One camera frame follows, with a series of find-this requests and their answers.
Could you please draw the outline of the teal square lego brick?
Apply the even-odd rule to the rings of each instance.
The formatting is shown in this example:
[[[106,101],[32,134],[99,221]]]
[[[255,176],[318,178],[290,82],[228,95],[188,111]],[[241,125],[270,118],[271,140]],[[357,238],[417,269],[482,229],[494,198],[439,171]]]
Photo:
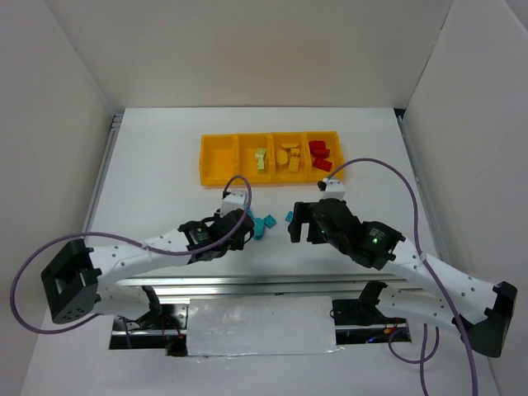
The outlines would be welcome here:
[[[293,212],[292,212],[292,211],[289,211],[288,214],[287,214],[286,217],[285,217],[285,220],[286,220],[288,223],[290,223],[290,222],[292,221],[293,217],[294,217]]]
[[[264,219],[264,224],[267,228],[271,229],[276,225],[276,219],[271,215],[267,215]]]

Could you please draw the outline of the teal oval lego brick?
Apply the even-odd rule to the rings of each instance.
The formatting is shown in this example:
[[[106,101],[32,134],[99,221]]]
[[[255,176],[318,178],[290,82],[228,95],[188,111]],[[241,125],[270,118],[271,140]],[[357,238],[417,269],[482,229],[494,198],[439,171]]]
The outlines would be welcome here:
[[[261,218],[254,218],[253,220],[253,239],[261,240],[264,236],[266,225]]]

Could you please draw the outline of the red curved lego brick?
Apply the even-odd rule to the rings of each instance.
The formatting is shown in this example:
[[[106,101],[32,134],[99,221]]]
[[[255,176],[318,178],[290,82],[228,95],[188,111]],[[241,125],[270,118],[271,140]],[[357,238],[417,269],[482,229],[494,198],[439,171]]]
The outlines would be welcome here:
[[[332,162],[324,158],[315,158],[312,166],[323,172],[330,172],[332,170]]]

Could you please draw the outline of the yellow oval lego brick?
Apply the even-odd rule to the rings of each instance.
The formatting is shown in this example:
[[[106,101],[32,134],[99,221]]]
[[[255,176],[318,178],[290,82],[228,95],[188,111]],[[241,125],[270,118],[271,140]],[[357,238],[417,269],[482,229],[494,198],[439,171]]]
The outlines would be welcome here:
[[[277,150],[276,151],[276,162],[281,166],[286,165],[289,162],[288,153],[283,149]]]

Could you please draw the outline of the red rectangular lego brick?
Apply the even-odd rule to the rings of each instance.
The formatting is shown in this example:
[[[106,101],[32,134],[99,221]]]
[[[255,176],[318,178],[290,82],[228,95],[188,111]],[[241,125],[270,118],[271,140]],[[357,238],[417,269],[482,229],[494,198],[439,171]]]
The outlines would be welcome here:
[[[330,156],[331,150],[329,148],[314,148],[310,153],[315,158],[326,159]]]

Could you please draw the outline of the red oval lego brick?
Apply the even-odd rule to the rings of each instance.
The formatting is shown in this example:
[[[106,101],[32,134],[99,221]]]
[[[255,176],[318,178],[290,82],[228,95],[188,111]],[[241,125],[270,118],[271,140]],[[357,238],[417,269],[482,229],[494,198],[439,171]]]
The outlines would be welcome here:
[[[318,153],[321,153],[322,151],[326,150],[326,143],[322,140],[311,140],[309,141],[309,150],[310,153],[315,156]]]

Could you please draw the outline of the light green rectangular lego brick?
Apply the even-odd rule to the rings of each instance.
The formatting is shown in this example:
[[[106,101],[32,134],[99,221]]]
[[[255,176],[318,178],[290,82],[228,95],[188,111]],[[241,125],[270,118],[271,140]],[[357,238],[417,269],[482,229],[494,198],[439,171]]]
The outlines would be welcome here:
[[[263,161],[264,157],[266,155],[266,149],[265,148],[257,148],[254,158],[257,162]]]

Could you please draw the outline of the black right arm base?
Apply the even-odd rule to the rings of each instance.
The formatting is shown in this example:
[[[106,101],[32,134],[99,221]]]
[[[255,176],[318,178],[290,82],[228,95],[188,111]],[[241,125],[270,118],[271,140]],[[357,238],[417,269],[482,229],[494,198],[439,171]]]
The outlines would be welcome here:
[[[329,316],[335,325],[338,346],[410,342],[408,323],[404,318],[384,316],[375,303],[380,302],[380,293],[388,285],[380,281],[369,281],[357,299],[334,299]]]

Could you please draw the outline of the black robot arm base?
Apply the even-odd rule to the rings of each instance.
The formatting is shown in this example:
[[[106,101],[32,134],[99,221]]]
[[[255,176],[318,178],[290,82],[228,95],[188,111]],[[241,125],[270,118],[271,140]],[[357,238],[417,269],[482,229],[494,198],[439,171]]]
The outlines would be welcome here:
[[[154,289],[142,286],[148,297],[148,311],[136,320],[116,317],[109,349],[156,350],[167,356],[185,357],[189,304],[161,304]]]

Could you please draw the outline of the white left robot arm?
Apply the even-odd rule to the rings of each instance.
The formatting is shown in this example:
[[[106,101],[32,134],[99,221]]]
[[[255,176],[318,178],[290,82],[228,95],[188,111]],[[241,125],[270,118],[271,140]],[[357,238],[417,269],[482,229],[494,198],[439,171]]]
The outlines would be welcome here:
[[[189,221],[139,246],[89,247],[81,238],[69,241],[41,272],[52,321],[67,324],[88,314],[149,321],[162,312],[153,289],[121,286],[120,281],[241,251],[253,237],[253,227],[251,217],[236,209]]]

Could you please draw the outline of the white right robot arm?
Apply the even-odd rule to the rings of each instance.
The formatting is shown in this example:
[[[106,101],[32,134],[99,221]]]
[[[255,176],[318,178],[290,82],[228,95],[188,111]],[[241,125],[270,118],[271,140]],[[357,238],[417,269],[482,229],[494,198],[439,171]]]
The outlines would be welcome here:
[[[457,332],[473,351],[501,356],[516,304],[514,285],[480,280],[419,252],[396,229],[378,221],[360,221],[343,200],[295,203],[288,227],[292,243],[300,241],[304,224],[309,226],[309,243],[329,244],[354,263],[397,276],[427,293],[414,296],[373,280],[359,298],[364,312]]]

